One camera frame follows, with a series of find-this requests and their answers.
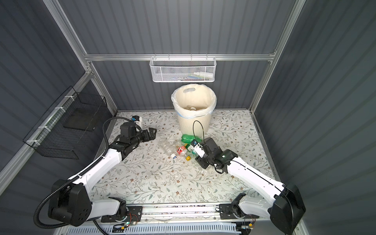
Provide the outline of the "small green bottle yellow cap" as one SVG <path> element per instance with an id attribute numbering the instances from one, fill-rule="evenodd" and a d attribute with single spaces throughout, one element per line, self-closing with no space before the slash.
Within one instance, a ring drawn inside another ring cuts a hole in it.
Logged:
<path id="1" fill-rule="evenodd" d="M 191 145 L 186 145 L 186 149 L 187 149 L 187 152 L 185 156 L 186 156 L 187 161 L 190 161 L 191 159 L 195 159 L 198 156 L 198 154 L 196 153 L 196 151 Z"/>

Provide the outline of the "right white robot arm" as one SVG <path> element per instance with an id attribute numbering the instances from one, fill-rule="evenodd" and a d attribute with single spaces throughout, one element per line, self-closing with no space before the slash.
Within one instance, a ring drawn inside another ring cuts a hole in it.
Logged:
<path id="1" fill-rule="evenodd" d="M 193 140 L 191 147 L 198 154 L 196 161 L 206 169 L 213 166 L 218 173 L 227 173 L 242 180 L 258 192 L 262 199 L 240 193 L 231 204 L 221 204 L 222 218 L 269 218 L 286 235 L 291 235 L 302 219 L 306 208 L 298 187 L 276 181 L 247 164 L 231 150 L 221 150 L 212 138 Z"/>

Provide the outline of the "large green soda bottle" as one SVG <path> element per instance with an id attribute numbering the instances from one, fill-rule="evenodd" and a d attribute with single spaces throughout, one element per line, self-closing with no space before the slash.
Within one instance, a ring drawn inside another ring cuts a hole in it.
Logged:
<path id="1" fill-rule="evenodd" d="M 181 137 L 181 142 L 184 144 L 190 144 L 193 140 L 195 140 L 194 135 L 188 135 L 188 134 L 183 134 Z"/>

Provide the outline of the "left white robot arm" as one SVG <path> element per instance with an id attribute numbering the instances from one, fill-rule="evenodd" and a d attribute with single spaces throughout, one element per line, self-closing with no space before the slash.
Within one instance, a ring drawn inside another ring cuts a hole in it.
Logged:
<path id="1" fill-rule="evenodd" d="M 105 150 L 97 159 L 67 180 L 57 180 L 51 193 L 37 206 L 34 224 L 42 229 L 81 226 L 84 222 L 110 216 L 112 220 L 132 218 L 126 201 L 117 197 L 94 201 L 89 194 L 98 181 L 114 166 L 121 163 L 141 143 L 156 139 L 157 129 L 143 130 L 135 120 L 124 118 L 118 135 L 112 143 L 105 137 Z"/>

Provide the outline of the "red label cola bottle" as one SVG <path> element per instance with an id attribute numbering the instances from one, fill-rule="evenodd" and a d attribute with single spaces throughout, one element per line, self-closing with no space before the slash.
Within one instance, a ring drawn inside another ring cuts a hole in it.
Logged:
<path id="1" fill-rule="evenodd" d="M 185 156 L 186 153 L 187 153 L 187 151 L 188 151 L 188 150 L 186 149 L 185 146 L 180 146 L 180 147 L 177 148 L 177 154 L 178 154 L 179 156 Z"/>

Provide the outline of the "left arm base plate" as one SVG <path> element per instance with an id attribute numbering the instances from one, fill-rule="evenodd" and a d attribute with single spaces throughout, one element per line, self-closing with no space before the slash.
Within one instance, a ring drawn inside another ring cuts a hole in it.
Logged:
<path id="1" fill-rule="evenodd" d="M 101 218 L 102 223 L 136 223 L 140 222 L 142 218 L 142 206 L 126 207 L 125 212 L 118 212 L 115 215 L 106 215 Z"/>

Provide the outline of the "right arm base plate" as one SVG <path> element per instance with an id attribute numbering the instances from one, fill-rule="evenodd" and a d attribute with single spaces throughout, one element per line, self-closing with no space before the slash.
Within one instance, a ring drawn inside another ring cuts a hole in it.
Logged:
<path id="1" fill-rule="evenodd" d="M 258 219 L 258 215 L 254 214 L 245 214 L 243 213 L 238 206 L 232 204 L 219 204 L 215 209 L 216 212 L 220 214 L 222 220 L 228 219 Z"/>

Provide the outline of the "clear bottle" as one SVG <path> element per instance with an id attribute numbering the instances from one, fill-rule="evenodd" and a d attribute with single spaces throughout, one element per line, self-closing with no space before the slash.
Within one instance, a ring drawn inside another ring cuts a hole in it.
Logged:
<path id="1" fill-rule="evenodd" d="M 158 145 L 159 145 L 159 148 L 167 156 L 169 156 L 169 157 L 171 157 L 173 159 L 177 158 L 176 150 L 174 149 L 174 147 L 167 140 L 164 140 L 164 139 L 159 140 Z"/>

